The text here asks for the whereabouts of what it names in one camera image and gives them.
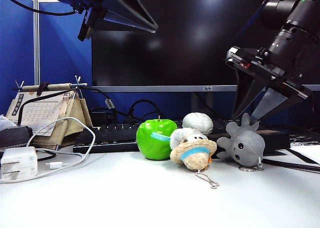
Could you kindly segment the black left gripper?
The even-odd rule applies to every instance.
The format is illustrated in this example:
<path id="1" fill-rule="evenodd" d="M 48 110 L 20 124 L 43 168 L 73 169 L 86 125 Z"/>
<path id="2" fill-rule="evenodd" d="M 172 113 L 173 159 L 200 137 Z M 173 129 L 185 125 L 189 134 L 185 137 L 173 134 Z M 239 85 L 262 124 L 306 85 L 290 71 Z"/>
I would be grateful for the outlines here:
<path id="1" fill-rule="evenodd" d="M 147 31 L 155 33 L 158 24 L 140 0 L 74 0 L 74 12 L 85 11 L 78 39 L 90 39 L 96 31 Z"/>

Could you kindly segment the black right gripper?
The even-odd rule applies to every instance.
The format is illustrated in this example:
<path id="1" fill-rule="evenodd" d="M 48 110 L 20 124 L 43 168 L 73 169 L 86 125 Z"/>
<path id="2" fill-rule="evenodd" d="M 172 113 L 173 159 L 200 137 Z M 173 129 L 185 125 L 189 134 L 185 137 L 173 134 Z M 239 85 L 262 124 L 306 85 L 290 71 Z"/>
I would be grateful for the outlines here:
<path id="1" fill-rule="evenodd" d="M 261 120 L 290 107 L 298 97 L 307 99 L 311 90 L 285 78 L 286 72 L 259 55 L 259 51 L 233 46 L 227 52 L 225 63 L 236 69 L 238 84 L 232 117 L 238 117 L 263 90 L 267 89 L 250 119 Z"/>

